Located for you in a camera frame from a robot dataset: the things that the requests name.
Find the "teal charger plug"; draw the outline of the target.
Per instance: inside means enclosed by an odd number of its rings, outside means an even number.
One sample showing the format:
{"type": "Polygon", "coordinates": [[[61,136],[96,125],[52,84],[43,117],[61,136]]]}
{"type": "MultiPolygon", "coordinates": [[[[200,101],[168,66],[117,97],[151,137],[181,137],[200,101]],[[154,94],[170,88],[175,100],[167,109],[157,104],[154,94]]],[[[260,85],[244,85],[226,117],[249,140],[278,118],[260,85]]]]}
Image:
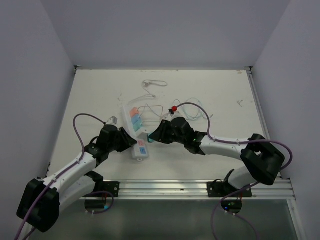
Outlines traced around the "teal charger plug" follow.
{"type": "Polygon", "coordinates": [[[148,135],[147,135],[147,141],[148,141],[149,143],[154,143],[154,142],[155,142],[155,140],[151,138],[151,134],[148,134],[148,135]]]}

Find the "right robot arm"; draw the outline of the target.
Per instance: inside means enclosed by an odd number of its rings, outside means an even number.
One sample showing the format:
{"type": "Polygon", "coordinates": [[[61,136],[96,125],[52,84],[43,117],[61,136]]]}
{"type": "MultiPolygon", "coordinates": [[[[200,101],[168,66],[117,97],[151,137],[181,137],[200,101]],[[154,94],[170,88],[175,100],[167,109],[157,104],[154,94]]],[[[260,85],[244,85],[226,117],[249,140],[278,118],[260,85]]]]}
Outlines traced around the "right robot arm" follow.
{"type": "Polygon", "coordinates": [[[220,197],[235,196],[254,183],[273,185],[285,161],[285,156],[260,134],[253,134],[244,144],[213,139],[208,133],[194,130],[183,117],[162,120],[149,139],[167,145],[179,143],[194,155],[216,155],[242,161],[243,167],[230,170],[221,181],[212,182],[211,188],[220,197]]]}

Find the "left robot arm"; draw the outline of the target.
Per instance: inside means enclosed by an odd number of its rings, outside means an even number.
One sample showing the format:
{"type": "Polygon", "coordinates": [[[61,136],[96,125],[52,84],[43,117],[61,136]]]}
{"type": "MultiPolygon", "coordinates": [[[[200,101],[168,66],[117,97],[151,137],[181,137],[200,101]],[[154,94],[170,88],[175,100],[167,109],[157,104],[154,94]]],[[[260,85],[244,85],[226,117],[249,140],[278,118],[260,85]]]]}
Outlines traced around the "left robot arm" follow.
{"type": "Polygon", "coordinates": [[[124,128],[106,124],[68,165],[44,179],[31,180],[24,190],[16,215],[42,233],[58,220],[60,213],[79,198],[103,193],[103,177],[94,170],[110,153],[122,153],[138,142],[124,128]]]}

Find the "white power strip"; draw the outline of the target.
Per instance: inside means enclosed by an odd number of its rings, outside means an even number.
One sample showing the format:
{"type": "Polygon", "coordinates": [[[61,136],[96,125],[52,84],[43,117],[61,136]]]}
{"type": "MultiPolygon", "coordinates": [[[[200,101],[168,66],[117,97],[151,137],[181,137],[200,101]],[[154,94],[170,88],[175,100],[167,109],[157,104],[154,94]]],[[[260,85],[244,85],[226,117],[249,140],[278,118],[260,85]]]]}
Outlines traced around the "white power strip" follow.
{"type": "Polygon", "coordinates": [[[137,144],[131,148],[132,158],[141,162],[149,157],[147,149],[147,137],[149,132],[143,126],[141,114],[137,107],[124,105],[121,113],[125,130],[137,141],[137,144]]]}

